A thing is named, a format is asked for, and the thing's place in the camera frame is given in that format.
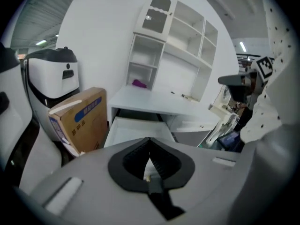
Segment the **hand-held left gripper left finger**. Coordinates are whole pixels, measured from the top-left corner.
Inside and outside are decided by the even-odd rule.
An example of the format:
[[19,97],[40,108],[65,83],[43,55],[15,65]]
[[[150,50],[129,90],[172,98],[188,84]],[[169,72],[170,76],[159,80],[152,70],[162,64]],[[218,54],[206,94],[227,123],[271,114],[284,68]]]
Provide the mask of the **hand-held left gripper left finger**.
[[86,153],[40,182],[32,198],[43,205],[68,178],[83,181],[61,218],[75,225],[158,225],[164,217],[144,193],[119,187],[108,172],[111,156],[129,147],[131,140]]

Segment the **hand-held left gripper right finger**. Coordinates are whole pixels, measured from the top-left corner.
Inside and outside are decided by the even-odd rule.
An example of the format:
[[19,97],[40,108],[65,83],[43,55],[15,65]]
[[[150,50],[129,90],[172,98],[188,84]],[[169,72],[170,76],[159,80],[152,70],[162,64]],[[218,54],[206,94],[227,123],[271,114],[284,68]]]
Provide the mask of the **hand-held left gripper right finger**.
[[155,217],[151,225],[208,225],[217,203],[204,201],[218,190],[232,171],[239,154],[191,147],[164,139],[151,139],[151,158],[162,178],[171,219]]

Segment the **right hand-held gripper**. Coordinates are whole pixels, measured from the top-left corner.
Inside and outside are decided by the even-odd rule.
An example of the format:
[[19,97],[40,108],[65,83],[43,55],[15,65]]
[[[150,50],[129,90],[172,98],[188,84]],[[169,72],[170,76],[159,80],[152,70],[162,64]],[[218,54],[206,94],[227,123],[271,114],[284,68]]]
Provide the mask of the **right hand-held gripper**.
[[249,87],[234,85],[251,85],[254,93],[261,93],[273,73],[272,65],[272,60],[268,56],[261,56],[252,61],[246,72],[221,76],[217,81],[219,84],[228,85],[234,101],[246,103]]

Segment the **small white drawer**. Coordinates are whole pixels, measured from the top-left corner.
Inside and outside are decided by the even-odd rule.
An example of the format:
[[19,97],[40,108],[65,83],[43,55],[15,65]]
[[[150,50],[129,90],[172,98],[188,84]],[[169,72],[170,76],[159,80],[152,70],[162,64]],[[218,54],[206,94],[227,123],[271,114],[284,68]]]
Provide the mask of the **small white drawer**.
[[107,148],[119,143],[145,137],[175,141],[171,131],[164,122],[115,117],[104,147]]

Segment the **white desk with shelf hutch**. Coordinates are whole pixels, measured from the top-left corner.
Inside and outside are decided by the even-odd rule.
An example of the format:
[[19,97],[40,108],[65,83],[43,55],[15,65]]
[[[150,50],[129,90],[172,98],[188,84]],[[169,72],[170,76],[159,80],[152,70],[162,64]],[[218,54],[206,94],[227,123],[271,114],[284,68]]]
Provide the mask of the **white desk with shelf hutch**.
[[[219,117],[202,98],[217,40],[218,30],[185,3],[147,0],[133,30],[124,86],[109,101],[109,118],[126,109],[159,114],[172,133],[213,130]],[[133,86],[134,79],[147,88]]]

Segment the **black balcony railing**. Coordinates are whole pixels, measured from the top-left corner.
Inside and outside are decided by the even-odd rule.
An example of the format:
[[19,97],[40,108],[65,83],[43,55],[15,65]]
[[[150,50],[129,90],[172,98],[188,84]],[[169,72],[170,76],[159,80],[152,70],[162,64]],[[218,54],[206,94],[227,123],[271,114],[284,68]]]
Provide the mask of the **black balcony railing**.
[[260,57],[260,55],[237,53],[237,60],[240,68],[251,66],[252,62]]

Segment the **beige flat box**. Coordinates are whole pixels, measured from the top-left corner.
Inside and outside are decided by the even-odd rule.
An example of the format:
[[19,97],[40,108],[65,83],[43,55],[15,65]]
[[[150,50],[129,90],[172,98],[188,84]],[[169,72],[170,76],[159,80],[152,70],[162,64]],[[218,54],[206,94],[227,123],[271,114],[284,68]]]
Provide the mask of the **beige flat box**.
[[181,95],[183,98],[187,99],[188,101],[196,101],[198,102],[198,99],[192,97],[192,96],[188,96],[188,95],[185,95],[185,94],[182,94]]

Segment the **brown cardboard box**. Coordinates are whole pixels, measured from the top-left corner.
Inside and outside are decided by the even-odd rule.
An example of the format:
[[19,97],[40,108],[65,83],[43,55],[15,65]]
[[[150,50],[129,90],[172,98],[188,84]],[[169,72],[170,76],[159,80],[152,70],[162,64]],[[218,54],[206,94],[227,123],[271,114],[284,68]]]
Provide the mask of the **brown cardboard box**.
[[48,117],[73,157],[97,150],[108,131],[106,90],[91,87],[81,91],[50,109]]

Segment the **purple cloth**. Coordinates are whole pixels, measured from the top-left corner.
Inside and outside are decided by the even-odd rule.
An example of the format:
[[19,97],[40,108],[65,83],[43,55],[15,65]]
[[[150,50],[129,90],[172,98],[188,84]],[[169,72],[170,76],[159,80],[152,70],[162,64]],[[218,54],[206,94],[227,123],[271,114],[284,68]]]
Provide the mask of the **purple cloth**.
[[141,81],[138,80],[138,79],[134,79],[134,80],[132,81],[132,85],[133,85],[133,86],[136,86],[136,87],[139,87],[139,88],[143,88],[143,89],[146,89],[146,88],[147,88],[147,85],[146,85],[145,83],[141,82]]

